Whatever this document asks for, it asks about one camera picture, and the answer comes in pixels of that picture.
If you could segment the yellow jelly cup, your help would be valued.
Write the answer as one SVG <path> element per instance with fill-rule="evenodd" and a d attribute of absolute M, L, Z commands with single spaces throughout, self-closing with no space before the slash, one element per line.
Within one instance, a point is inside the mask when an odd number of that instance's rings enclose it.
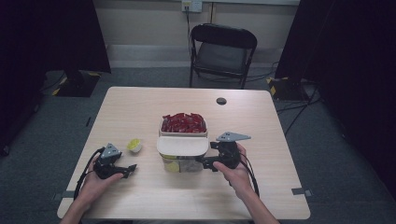
<path fill-rule="evenodd" d="M 132 151 L 133 153 L 139 152 L 139 151 L 141 150 L 141 148 L 142 148 L 141 140 L 140 140 L 140 139 L 137 139 L 137 138 L 132 139 L 132 140 L 128 143 L 128 145 L 127 145 L 126 148 L 127 148 L 128 150 Z"/>
<path fill-rule="evenodd" d="M 167 172 L 171 172 L 171 173 L 180 172 L 179 161 L 176 157 L 163 156 L 163 166 Z"/>

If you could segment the person's left hand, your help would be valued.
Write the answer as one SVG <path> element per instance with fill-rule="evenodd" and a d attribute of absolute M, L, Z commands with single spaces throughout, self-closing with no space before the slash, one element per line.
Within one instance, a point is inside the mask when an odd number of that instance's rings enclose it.
<path fill-rule="evenodd" d="M 79 209 L 87 210 L 103 195 L 108 187 L 123 178 L 123 174 L 117 173 L 106 179 L 101 179 L 93 170 L 93 165 L 94 162 L 92 161 L 79 195 L 74 200 Z"/>

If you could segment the white wall socket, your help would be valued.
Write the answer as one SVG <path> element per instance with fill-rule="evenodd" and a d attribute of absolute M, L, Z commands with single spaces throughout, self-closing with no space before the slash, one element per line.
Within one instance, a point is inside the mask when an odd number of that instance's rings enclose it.
<path fill-rule="evenodd" d="M 181 10 L 183 12 L 201 13 L 203 10 L 203 2 L 201 0 L 182 0 Z"/>

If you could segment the dark curtain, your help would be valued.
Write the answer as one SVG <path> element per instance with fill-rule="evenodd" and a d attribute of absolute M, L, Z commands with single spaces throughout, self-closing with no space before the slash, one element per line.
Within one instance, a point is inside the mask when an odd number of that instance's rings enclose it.
<path fill-rule="evenodd" d="M 396 0 L 300 0 L 276 77 L 318 83 L 396 199 Z"/>
<path fill-rule="evenodd" d="M 0 156 L 58 70 L 111 71 L 93 0 L 0 0 Z"/>

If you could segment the pile of red packets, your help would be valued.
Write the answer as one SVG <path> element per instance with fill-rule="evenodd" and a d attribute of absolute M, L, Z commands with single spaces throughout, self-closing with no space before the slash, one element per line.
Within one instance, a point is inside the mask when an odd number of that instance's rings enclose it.
<path fill-rule="evenodd" d="M 195 113 L 177 113 L 163 116 L 161 131 L 164 133 L 205 133 L 204 118 Z"/>

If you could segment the clear storage box white lid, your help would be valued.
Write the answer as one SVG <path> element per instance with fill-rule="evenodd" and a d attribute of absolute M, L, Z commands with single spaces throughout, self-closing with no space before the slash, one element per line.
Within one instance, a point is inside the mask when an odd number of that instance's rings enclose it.
<path fill-rule="evenodd" d="M 160 156 L 176 157 L 179 161 L 180 173 L 197 173 L 203 165 L 197 161 L 209 148 L 208 133 L 164 133 L 161 131 L 157 139 L 157 150 Z"/>

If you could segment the black folding chair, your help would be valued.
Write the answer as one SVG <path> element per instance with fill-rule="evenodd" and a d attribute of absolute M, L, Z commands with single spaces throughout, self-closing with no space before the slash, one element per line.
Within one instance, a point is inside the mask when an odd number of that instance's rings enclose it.
<path fill-rule="evenodd" d="M 205 73 L 237 78 L 240 88 L 245 88 L 258 44 L 253 33 L 242 28 L 203 23 L 192 28 L 190 42 L 190 86 L 194 73 Z"/>

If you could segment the grey tape strip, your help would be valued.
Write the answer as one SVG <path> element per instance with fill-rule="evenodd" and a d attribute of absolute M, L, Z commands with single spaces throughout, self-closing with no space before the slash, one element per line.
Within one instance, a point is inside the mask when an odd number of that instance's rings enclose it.
<path fill-rule="evenodd" d="M 63 198 L 73 198 L 74 192 L 71 190 L 66 190 L 60 193 L 55 193 L 52 197 L 54 201 L 61 201 Z"/>
<path fill-rule="evenodd" d="M 304 195 L 306 197 L 311 197 L 313 195 L 311 189 L 297 188 L 297 189 L 292 189 L 291 191 L 293 195 Z"/>

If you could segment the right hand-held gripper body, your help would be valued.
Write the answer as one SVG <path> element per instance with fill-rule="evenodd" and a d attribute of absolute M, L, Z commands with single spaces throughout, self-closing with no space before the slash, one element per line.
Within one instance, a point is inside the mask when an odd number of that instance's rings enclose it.
<path fill-rule="evenodd" d="M 249 135 L 225 132 L 217 138 L 216 149 L 219 151 L 219 160 L 230 169 L 234 169 L 240 162 L 240 152 L 236 142 L 250 139 Z"/>

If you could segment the person's right hand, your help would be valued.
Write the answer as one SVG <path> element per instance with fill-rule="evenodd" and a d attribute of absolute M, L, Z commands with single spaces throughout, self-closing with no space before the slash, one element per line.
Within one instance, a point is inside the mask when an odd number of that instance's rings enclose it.
<path fill-rule="evenodd" d="M 240 144 L 237 145 L 237 148 L 241 154 L 241 161 L 236 168 L 230 169 L 219 161 L 215 161 L 213 165 L 216 169 L 222 172 L 224 178 L 230 182 L 236 196 L 243 202 L 246 202 L 248 198 L 256 196 L 256 193 L 250 183 L 250 175 L 246 160 L 246 149 Z"/>

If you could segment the black stand base yellow tape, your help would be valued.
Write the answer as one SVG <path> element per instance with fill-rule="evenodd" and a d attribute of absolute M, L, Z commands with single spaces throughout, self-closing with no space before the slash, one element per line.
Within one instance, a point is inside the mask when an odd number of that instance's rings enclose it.
<path fill-rule="evenodd" d="M 301 82 L 294 82 L 288 77 L 266 79 L 269 92 L 279 101 L 307 101 L 308 95 Z"/>
<path fill-rule="evenodd" d="M 77 71 L 66 75 L 52 92 L 59 97 L 90 97 L 101 75 L 95 72 Z"/>

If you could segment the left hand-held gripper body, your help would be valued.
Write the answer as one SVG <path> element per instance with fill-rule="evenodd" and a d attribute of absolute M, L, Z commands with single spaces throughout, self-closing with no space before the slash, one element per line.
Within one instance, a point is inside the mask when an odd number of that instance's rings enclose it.
<path fill-rule="evenodd" d="M 114 163 L 120 158 L 121 152 L 108 143 L 93 166 L 93 170 L 101 179 L 107 179 L 120 173 L 120 168 Z"/>

